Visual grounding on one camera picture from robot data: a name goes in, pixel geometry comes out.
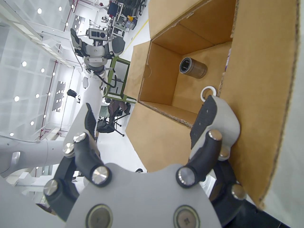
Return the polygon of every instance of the white floor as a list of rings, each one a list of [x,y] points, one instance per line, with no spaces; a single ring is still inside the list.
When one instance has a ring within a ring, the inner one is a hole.
[[[131,61],[133,47],[135,45],[150,40],[148,21],[149,1],[150,0],[147,0],[147,7],[142,11],[142,16],[138,18],[138,23],[135,29],[125,34],[124,40],[126,42],[126,48],[120,57],[128,61]],[[146,172],[147,170],[140,161],[125,132],[129,118],[130,115],[118,121],[122,126],[118,126],[117,130],[125,134],[124,137],[117,132],[99,134],[97,146],[100,150],[101,159],[105,164],[118,164],[129,171],[136,171],[138,168],[142,168],[143,171]]]

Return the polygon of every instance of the white wall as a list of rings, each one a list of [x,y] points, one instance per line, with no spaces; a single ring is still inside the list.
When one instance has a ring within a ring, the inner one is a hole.
[[[78,1],[75,14],[85,18],[85,22],[82,26],[82,29],[78,32],[78,35],[84,35],[86,33],[86,30],[90,25],[90,20],[94,22],[98,12],[98,8],[95,8],[83,1]]]
[[[50,127],[60,127],[62,123],[63,129],[69,129],[74,120],[77,102],[75,98],[67,96],[66,92],[69,88],[75,91],[79,89],[79,86],[81,84],[81,75],[77,67],[73,71],[73,68],[69,68],[66,65],[61,65],[54,88],[56,88],[57,86],[57,81],[63,81],[66,83],[64,91],[64,100],[62,103],[61,112],[50,113],[49,125]]]

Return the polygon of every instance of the humanoid robot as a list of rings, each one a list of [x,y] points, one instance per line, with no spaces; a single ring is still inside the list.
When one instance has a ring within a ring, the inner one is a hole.
[[[229,223],[246,199],[227,160],[240,133],[229,105],[215,96],[207,98],[190,132],[192,151],[186,165],[172,164],[152,173],[135,173],[116,164],[104,164],[95,142],[96,119],[102,88],[107,84],[104,65],[107,55],[113,56],[116,51],[110,46],[108,51],[95,51],[97,47],[85,45],[73,31],[71,35],[73,46],[84,56],[87,79],[83,78],[83,82],[88,84],[81,96],[81,109],[63,142],[63,158],[54,178],[44,187],[50,207],[61,220],[44,215],[43,226],[217,228]],[[88,180],[81,194],[72,183],[76,169]],[[212,169],[217,181],[208,198],[199,182]],[[1,204],[11,201],[1,207],[0,226],[40,227],[40,217],[28,226],[21,213],[27,206],[27,215],[38,216],[38,207],[25,197],[12,196],[12,187],[9,189],[2,179],[0,186],[8,195],[0,196]],[[12,211],[18,219],[10,218]]]

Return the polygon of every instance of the tape roll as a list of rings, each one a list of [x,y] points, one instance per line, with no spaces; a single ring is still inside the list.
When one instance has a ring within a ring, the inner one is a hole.
[[[211,90],[212,90],[212,94],[213,94],[214,96],[216,96],[216,89],[215,89],[213,86],[206,86],[205,88],[202,89],[202,92],[201,92],[201,100],[202,100],[203,102],[206,101],[206,99],[203,97],[203,93],[204,93],[204,91],[205,91],[206,89],[211,89]]]

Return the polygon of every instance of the person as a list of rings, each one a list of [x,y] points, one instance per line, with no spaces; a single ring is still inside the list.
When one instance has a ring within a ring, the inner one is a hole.
[[[125,103],[123,101],[113,100],[108,106],[109,114],[110,114],[110,122],[114,121],[114,112],[121,108],[126,114],[130,113],[131,105],[130,103]]]
[[[102,19],[103,21],[105,21],[106,23],[109,21],[109,19],[108,19],[106,16],[103,16],[101,19]]]

